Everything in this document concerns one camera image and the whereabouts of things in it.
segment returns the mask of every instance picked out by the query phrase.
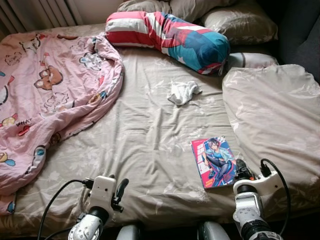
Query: pillow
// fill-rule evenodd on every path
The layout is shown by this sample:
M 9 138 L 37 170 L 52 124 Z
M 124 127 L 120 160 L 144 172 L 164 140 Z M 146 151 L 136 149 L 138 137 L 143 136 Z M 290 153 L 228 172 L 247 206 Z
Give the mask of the pillow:
M 204 26 L 228 37 L 231 45 L 261 44 L 278 39 L 278 26 L 255 0 L 216 8 L 201 18 Z
M 115 46 L 156 48 L 205 75 L 222 70 L 230 52 L 224 35 L 163 12 L 115 12 L 105 31 Z
M 225 7 L 237 0 L 171 0 L 172 14 L 193 23 L 206 12 L 215 7 Z
M 252 68 L 263 69 L 271 65 L 279 65 L 277 59 L 273 56 L 262 53 L 236 52 L 230 53 L 228 57 L 228 69 L 236 68 Z
M 168 2 L 157 0 L 129 0 L 121 3 L 117 12 L 142 11 L 147 13 L 164 12 L 171 13 Z

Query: black wire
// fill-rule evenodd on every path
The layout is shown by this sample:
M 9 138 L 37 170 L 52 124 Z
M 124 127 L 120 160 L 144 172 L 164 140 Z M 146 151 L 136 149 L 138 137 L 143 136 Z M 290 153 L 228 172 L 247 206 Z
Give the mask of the black wire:
M 66 229 L 63 229 L 63 230 L 57 231 L 55 233 L 52 233 L 50 236 L 47 236 L 44 240 L 49 240 L 49 239 L 53 238 L 54 236 L 56 236 L 58 234 L 63 234 L 65 232 L 69 232 L 71 229 L 72 229 L 72 227 L 68 227 Z
M 44 212 L 43 212 L 43 215 L 42 215 L 42 218 L 41 218 L 41 222 L 40 222 L 39 231 L 38 231 L 37 240 L 40 240 L 42 228 L 43 228 L 43 226 L 44 226 L 44 221 L 45 221 L 47 212 L 48 212 L 48 210 L 49 210 L 49 207 L 51 206 L 51 204 L 53 203 L 53 201 L 56 199 L 56 197 L 60 194 L 60 192 L 61 192 L 66 186 L 68 186 L 69 184 L 74 183 L 74 182 L 78 182 L 78 183 L 82 183 L 82 184 L 84 183 L 84 181 L 78 180 L 78 179 L 70 180 L 70 181 L 66 182 L 66 183 L 55 193 L 55 195 L 51 198 L 50 202 L 48 203 L 48 205 L 46 206 L 46 208 L 45 208 L 45 210 L 44 210 Z
M 290 218 L 290 212 L 291 212 L 291 197 L 290 197 L 290 193 L 289 193 L 289 188 L 287 186 L 287 183 L 286 183 L 286 180 L 284 178 L 284 176 L 282 175 L 282 173 L 280 172 L 280 170 L 277 168 L 277 166 L 272 162 L 270 161 L 269 159 L 262 159 L 261 160 L 261 165 L 263 164 L 263 162 L 267 162 L 269 163 L 275 170 L 276 172 L 279 174 L 279 177 L 282 181 L 282 184 L 283 184 L 283 187 L 284 187 L 284 190 L 285 190 L 285 194 L 286 194 L 286 216 L 285 216 L 285 220 L 284 220 L 284 224 L 283 224 L 283 227 L 282 227 L 282 230 L 280 232 L 280 235 L 282 236 L 282 234 L 284 233 L 286 227 L 287 227 L 287 224 L 288 224 L 288 221 L 289 221 L 289 218 Z

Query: book cover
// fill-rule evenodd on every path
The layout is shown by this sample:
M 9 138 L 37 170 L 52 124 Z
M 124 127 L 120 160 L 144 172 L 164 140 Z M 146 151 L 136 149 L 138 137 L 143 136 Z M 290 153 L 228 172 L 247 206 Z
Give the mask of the book cover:
M 224 136 L 191 141 L 205 189 L 228 186 L 236 174 L 236 160 Z

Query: bed sheet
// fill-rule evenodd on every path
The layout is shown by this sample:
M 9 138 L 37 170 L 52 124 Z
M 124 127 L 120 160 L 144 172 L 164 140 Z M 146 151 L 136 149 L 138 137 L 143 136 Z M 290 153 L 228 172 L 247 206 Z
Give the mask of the bed sheet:
M 57 28 L 65 35 L 97 35 L 104 24 Z M 16 211 L 0 219 L 1 238 L 35 235 L 45 206 L 68 180 L 129 179 L 123 213 L 110 223 L 137 221 L 147 229 L 191 225 L 211 218 L 232 221 L 232 187 L 204 191 L 190 141 L 224 135 L 241 157 L 222 98 L 222 76 L 204 76 L 153 49 L 118 49 L 125 67 L 115 105 L 90 129 L 49 148 L 41 173 L 17 192 Z M 195 81 L 202 93 L 178 107 L 167 100 L 171 82 Z M 86 203 L 73 183 L 53 202 L 44 236 L 72 226 Z

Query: pink comforter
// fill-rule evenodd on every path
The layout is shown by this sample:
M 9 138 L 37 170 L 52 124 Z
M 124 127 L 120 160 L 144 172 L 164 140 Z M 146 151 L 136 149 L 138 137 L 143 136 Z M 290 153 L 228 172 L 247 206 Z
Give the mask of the pink comforter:
M 99 120 L 123 64 L 104 35 L 14 34 L 0 44 L 0 215 L 41 171 L 46 149 Z

